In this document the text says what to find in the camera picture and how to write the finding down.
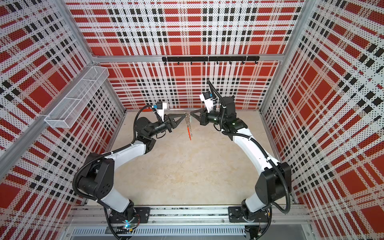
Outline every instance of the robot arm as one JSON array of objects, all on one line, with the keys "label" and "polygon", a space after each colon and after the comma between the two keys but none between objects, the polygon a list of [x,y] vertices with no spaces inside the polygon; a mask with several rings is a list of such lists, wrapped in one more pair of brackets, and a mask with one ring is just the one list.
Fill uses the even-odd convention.
[{"label": "robot arm", "polygon": [[[242,215],[246,221],[255,220],[259,211],[264,211],[271,204],[283,209],[274,201],[286,197],[289,211],[289,192],[291,190],[291,168],[287,163],[279,163],[258,144],[252,136],[248,126],[236,117],[234,96],[221,97],[218,92],[211,91],[201,94],[200,98],[206,104],[206,108],[192,111],[191,115],[199,120],[200,125],[208,123],[220,124],[221,131],[232,141],[241,147],[254,164],[258,181],[255,185],[255,193],[243,200]],[[220,99],[220,112],[216,111],[216,98]],[[130,221],[135,216],[133,202],[122,196],[113,187],[114,171],[126,162],[148,153],[152,150],[156,140],[154,135],[169,132],[176,128],[184,119],[184,114],[164,114],[166,103],[157,103],[152,106],[158,121],[152,123],[147,118],[139,118],[134,123],[137,132],[135,141],[126,147],[117,149],[109,154],[90,154],[84,166],[74,177],[74,190],[81,196],[92,197],[105,208],[111,208],[111,215],[119,215],[120,219]]]},{"label": "robot arm", "polygon": [[113,187],[114,172],[123,164],[135,159],[138,156],[149,153],[156,140],[153,136],[165,131],[172,132],[185,118],[184,114],[164,114],[167,103],[157,103],[152,106],[152,110],[158,119],[152,123],[147,118],[141,117],[134,123],[134,130],[137,137],[132,144],[103,154],[100,159],[99,154],[90,154],[84,166],[74,177],[74,190],[79,195],[84,195],[78,190],[82,190],[93,200],[100,203],[105,208],[112,209],[111,215],[119,215],[120,219],[130,221],[134,218],[135,212],[133,202],[121,195]]},{"label": "robot arm", "polygon": [[[212,84],[209,81],[207,82],[211,92],[200,95],[206,108],[192,111],[191,116],[199,120],[200,125],[205,126],[210,122],[220,125],[221,132],[239,145],[246,153],[259,176],[255,185],[255,193],[242,202],[244,219],[254,220],[258,211],[264,210],[270,205],[275,205],[280,211],[288,213],[290,209],[291,167],[286,162],[280,163],[267,153],[252,136],[248,126],[236,117],[235,97],[221,97]],[[212,107],[215,97],[220,99],[219,112],[215,111],[215,104]],[[286,209],[282,209],[275,203],[276,200],[284,196],[286,198]]]}]

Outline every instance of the black mounting bracket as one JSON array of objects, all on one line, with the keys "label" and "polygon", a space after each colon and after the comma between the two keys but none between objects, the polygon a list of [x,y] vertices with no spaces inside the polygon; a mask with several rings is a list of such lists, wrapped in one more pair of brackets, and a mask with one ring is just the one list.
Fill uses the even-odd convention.
[{"label": "black mounting bracket", "polygon": [[228,217],[229,222],[268,222],[268,213],[267,211],[259,210],[257,212],[252,213],[251,216],[249,216],[250,219],[245,219],[243,216],[241,207],[228,207]]},{"label": "black mounting bracket", "polygon": [[[134,210],[135,214],[138,214],[140,216],[140,223],[148,223],[149,212],[151,210],[150,207],[134,207]],[[134,216],[130,223],[137,223],[138,221],[139,218],[137,216]],[[124,217],[119,214],[116,214],[115,211],[111,211],[111,214],[109,215],[109,222],[126,223]]]}]

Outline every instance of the wire mesh basket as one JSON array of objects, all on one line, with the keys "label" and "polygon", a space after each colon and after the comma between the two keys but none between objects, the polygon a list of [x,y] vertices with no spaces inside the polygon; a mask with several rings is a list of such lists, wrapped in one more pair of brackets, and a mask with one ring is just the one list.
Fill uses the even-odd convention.
[{"label": "wire mesh basket", "polygon": [[91,67],[72,90],[48,114],[45,122],[51,127],[71,128],[108,76],[107,68]]}]

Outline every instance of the concrete floor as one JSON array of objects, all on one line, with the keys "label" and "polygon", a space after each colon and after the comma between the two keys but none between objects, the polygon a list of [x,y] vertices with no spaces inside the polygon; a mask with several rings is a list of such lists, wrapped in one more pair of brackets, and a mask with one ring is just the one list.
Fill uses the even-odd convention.
[{"label": "concrete floor", "polygon": [[[137,112],[128,112],[112,149],[132,141]],[[153,112],[144,112],[155,122]],[[273,155],[258,111],[238,111],[256,140]],[[246,154],[214,129],[192,118],[192,140],[186,123],[157,139],[151,152],[121,166],[114,186],[135,205],[227,205],[240,204],[255,192],[258,176]],[[285,203],[282,198],[278,203]]]}]

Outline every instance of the red plaid pattern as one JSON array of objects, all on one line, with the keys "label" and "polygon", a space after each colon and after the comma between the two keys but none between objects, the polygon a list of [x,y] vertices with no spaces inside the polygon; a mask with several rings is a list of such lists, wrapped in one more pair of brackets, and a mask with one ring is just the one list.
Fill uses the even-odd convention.
[{"label": "red plaid pattern", "polygon": [[1,155],[88,61],[52,1],[6,1],[0,15]]},{"label": "red plaid pattern", "polygon": [[264,112],[324,239],[384,238],[383,1],[318,1]]},{"label": "red plaid pattern", "polygon": [[1,239],[56,239],[73,205],[73,174],[103,153],[122,115],[101,87],[71,129],[46,128],[0,181]]},{"label": "red plaid pattern", "polygon": [[258,109],[277,65],[277,61],[102,64],[128,109],[157,101],[169,103],[170,108],[202,108],[199,95],[208,91],[207,79],[223,96],[234,95],[236,108]]},{"label": "red plaid pattern", "polygon": [[65,1],[96,56],[283,53],[303,0]]}]

